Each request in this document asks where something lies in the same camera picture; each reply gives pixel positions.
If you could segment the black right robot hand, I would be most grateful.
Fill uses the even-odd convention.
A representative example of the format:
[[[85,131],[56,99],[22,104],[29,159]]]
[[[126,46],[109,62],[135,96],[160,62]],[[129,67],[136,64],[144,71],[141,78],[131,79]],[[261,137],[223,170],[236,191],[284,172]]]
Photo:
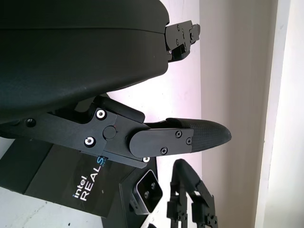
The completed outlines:
[[[174,162],[170,182],[170,200],[167,202],[166,217],[171,220],[170,227],[182,228],[188,226],[188,198],[192,200],[192,222],[198,228],[217,228],[214,196],[210,194],[206,185],[195,170],[184,160]]]

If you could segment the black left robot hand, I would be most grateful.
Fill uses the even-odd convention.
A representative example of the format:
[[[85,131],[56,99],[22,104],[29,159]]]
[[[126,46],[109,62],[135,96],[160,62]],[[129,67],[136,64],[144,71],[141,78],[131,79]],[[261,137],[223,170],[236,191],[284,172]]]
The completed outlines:
[[[144,168],[144,159],[229,142],[225,126],[142,112],[105,97],[163,75],[199,40],[159,0],[3,0],[0,135],[27,137]]]

